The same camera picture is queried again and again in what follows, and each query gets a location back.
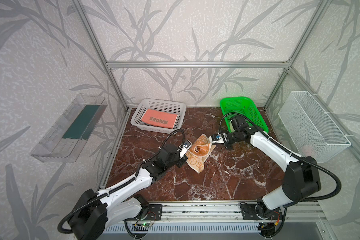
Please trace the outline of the cream orange patterned towel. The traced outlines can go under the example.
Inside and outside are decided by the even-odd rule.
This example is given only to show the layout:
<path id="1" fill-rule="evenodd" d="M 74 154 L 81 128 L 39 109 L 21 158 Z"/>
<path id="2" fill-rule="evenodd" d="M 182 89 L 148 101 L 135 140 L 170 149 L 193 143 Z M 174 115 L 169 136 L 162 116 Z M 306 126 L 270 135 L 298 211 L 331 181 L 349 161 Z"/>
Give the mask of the cream orange patterned towel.
<path id="1" fill-rule="evenodd" d="M 198 174 L 201 173 L 205 166 L 204 163 L 215 149 L 210 139 L 202 134 L 186 152 L 187 164 Z"/>

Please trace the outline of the pink brown bear towel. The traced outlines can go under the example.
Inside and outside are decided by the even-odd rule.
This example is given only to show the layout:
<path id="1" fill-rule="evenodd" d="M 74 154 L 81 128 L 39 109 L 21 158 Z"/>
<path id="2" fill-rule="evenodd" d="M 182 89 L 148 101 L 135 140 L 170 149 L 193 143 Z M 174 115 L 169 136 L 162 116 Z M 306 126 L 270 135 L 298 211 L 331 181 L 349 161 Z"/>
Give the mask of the pink brown bear towel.
<path id="1" fill-rule="evenodd" d="M 147 109 L 141 117 L 141 121 L 151 126 L 173 129 L 178 117 L 177 114 Z"/>

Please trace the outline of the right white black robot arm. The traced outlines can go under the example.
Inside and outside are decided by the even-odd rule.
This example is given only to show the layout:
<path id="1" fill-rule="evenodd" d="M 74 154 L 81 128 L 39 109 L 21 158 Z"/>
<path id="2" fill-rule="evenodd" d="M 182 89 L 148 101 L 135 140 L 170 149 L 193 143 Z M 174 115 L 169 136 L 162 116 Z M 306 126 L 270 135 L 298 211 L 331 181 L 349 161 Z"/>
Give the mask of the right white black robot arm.
<path id="1" fill-rule="evenodd" d="M 297 204 L 321 190 L 315 159 L 305 158 L 285 148 L 241 114 L 236 114 L 231 120 L 233 132 L 225 133 L 219 127 L 219 135 L 226 149 L 232 149 L 233 144 L 249 139 L 252 146 L 265 153 L 285 173 L 280 187 L 257 200 L 255 213 L 260 219 L 268 219 L 275 209 Z"/>

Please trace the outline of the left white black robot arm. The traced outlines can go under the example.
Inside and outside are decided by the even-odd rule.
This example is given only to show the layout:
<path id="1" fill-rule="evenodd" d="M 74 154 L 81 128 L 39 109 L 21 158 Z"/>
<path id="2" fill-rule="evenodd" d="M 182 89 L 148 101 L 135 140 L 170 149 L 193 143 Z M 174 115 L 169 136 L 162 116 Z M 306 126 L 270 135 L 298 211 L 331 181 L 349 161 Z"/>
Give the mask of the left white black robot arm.
<path id="1" fill-rule="evenodd" d="M 187 161 L 186 152 L 191 146 L 189 141 L 180 147 L 166 144 L 128 178 L 98 192 L 85 191 L 59 223 L 58 231 L 74 234 L 78 240 L 96 240 L 107 227 L 143 216 L 149 203 L 137 192 L 162 179 L 173 166 L 180 168 Z"/>

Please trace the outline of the green perforated plastic basket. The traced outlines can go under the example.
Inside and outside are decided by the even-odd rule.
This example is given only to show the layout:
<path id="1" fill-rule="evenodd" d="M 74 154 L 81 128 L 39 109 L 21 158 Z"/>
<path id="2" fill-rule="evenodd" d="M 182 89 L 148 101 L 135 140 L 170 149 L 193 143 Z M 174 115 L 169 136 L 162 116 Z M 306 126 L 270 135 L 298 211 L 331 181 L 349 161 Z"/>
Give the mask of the green perforated plastic basket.
<path id="1" fill-rule="evenodd" d="M 269 128 L 263 119 L 261 113 L 256 107 L 253 100 L 247 97 L 230 97 L 223 98 L 220 101 L 220 107 L 223 115 L 227 113 L 240 113 L 247 118 L 249 118 L 252 122 L 254 122 L 257 126 L 262 128 L 266 133 L 269 132 Z"/>

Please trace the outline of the white perforated plastic basket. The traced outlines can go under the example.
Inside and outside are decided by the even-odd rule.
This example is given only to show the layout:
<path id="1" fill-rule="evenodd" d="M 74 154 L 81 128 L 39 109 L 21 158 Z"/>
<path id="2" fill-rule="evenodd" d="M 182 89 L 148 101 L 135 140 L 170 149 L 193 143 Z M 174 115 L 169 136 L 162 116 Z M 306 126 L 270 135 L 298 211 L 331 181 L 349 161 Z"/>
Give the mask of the white perforated plastic basket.
<path id="1" fill-rule="evenodd" d="M 136 109 L 131 125 L 144 131 L 169 134 L 181 128 L 185 111 L 183 103 L 144 99 Z"/>

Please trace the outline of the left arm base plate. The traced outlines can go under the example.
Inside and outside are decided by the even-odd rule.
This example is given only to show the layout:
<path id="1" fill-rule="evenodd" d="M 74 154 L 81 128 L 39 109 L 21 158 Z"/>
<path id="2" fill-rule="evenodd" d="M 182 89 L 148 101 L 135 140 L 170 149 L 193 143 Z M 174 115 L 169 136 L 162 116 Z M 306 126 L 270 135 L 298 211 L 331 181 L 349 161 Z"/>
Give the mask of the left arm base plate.
<path id="1" fill-rule="evenodd" d="M 163 213 L 163 205 L 161 204 L 149 204 L 141 209 L 136 216 L 137 220 L 144 221 L 160 221 Z"/>

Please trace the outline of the aluminium frame rail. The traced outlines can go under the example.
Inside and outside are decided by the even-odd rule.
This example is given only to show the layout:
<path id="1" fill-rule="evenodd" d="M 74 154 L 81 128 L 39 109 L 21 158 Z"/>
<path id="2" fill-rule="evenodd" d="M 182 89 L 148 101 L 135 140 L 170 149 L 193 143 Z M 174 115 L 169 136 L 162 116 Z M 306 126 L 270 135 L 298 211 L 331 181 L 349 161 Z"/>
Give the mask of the aluminium frame rail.
<path id="1" fill-rule="evenodd" d="M 197 61 L 109 61 L 107 67 L 113 68 L 287 68 L 283 61 L 243 61 L 243 62 L 197 62 Z"/>

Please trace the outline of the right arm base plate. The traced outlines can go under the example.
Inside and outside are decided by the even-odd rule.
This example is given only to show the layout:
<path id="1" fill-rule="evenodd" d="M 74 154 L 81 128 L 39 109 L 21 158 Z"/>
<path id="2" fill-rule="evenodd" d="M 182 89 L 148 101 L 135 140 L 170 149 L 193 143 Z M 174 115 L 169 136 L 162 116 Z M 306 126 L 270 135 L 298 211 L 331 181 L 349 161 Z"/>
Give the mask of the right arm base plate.
<path id="1" fill-rule="evenodd" d="M 239 204 L 243 220 L 257 220 L 257 221 L 279 221 L 283 217 L 280 208 L 269 210 L 259 204 L 251 204 L 241 202 Z"/>

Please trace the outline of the clear acrylic wall shelf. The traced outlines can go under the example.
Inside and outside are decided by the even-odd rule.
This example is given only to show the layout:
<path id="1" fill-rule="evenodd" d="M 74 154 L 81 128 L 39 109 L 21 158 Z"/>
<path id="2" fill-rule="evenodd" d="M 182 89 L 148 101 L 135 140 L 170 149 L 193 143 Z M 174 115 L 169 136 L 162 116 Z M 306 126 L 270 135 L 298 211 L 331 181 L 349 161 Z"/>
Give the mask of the clear acrylic wall shelf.
<path id="1" fill-rule="evenodd" d="M 108 104 L 105 97 L 78 94 L 30 155 L 42 163 L 74 163 Z"/>

